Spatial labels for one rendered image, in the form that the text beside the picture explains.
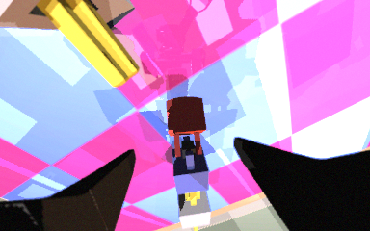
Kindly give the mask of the yellow octagonal bar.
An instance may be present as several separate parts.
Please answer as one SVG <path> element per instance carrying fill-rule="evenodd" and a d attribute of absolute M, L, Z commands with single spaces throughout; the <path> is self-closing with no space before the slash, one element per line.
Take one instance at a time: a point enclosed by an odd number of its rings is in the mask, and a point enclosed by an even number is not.
<path fill-rule="evenodd" d="M 0 27 L 60 30 L 117 88 L 140 72 L 110 30 L 133 10 L 130 0 L 0 0 Z"/>

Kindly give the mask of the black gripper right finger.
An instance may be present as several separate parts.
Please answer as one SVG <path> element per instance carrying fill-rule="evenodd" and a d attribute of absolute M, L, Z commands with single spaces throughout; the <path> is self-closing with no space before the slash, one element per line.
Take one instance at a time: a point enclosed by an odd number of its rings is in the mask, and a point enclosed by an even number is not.
<path fill-rule="evenodd" d="M 233 148 L 289 231 L 325 231 L 349 178 L 370 171 L 370 149 L 322 159 L 239 137 Z"/>

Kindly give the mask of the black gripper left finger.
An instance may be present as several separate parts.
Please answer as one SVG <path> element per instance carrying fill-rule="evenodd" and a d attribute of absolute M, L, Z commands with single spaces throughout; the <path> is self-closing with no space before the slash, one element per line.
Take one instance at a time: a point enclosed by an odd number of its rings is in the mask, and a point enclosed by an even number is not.
<path fill-rule="evenodd" d="M 136 160 L 126 150 L 52 195 L 0 201 L 0 231 L 115 231 Z"/>

